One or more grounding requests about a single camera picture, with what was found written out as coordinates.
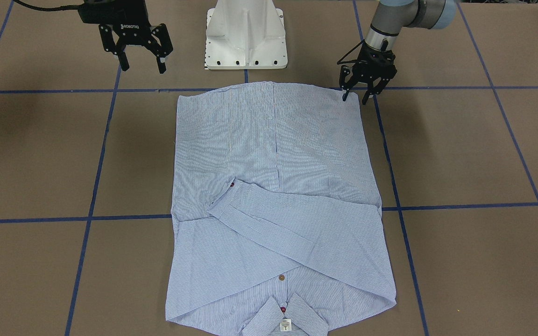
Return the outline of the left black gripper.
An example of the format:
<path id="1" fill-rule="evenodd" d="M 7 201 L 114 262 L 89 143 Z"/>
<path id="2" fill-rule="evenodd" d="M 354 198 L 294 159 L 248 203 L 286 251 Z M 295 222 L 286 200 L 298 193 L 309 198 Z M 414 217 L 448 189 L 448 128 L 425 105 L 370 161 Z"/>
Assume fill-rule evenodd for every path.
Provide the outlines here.
<path id="1" fill-rule="evenodd" d="M 361 104 L 366 105 L 370 98 L 381 94 L 397 74 L 395 59 L 393 51 L 374 49 L 363 41 L 354 64 L 354 75 L 352 68 L 346 65 L 340 68 L 339 86 L 342 90 L 342 101 L 346 102 L 350 90 L 356 85 L 356 80 L 358 83 L 367 84 Z"/>

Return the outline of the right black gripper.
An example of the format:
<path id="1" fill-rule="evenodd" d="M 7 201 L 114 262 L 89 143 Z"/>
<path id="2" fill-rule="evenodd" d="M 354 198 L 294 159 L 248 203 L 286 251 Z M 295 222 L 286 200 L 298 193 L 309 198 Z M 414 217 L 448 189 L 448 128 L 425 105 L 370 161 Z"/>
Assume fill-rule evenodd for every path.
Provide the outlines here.
<path id="1" fill-rule="evenodd" d="M 85 0 L 78 14 L 83 23 L 99 27 L 103 49 L 117 58 L 122 71 L 130 68 L 126 47 L 137 45 L 152 51 L 159 73 L 166 72 L 174 49 L 169 31 L 164 23 L 151 28 L 143 0 Z"/>

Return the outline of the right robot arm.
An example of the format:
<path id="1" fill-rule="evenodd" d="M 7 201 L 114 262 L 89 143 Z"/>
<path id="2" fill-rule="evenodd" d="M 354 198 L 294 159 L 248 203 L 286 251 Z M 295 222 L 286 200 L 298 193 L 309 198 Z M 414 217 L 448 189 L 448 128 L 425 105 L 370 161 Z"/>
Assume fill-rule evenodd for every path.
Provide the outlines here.
<path id="1" fill-rule="evenodd" d="M 16 3 L 41 12 L 76 11 L 83 23 L 98 26 L 103 49 L 118 60 L 123 71 L 130 68 L 125 52 L 129 45 L 152 53 L 160 74 L 167 70 L 166 60 L 174 50 L 168 28 L 164 23 L 151 24 L 143 0 L 84 0 L 57 7 L 34 6 L 22 0 Z"/>

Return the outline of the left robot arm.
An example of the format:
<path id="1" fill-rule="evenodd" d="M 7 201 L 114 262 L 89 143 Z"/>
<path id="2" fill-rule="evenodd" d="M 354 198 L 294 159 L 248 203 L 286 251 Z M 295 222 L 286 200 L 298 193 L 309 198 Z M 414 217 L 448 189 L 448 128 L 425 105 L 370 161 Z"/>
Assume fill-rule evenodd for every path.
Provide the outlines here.
<path id="1" fill-rule="evenodd" d="M 381 0 L 367 34 L 337 64 L 342 100 L 352 88 L 365 84 L 361 99 L 365 105 L 381 94 L 397 74 L 393 45 L 402 28 L 442 29 L 451 24 L 456 13 L 455 0 Z"/>

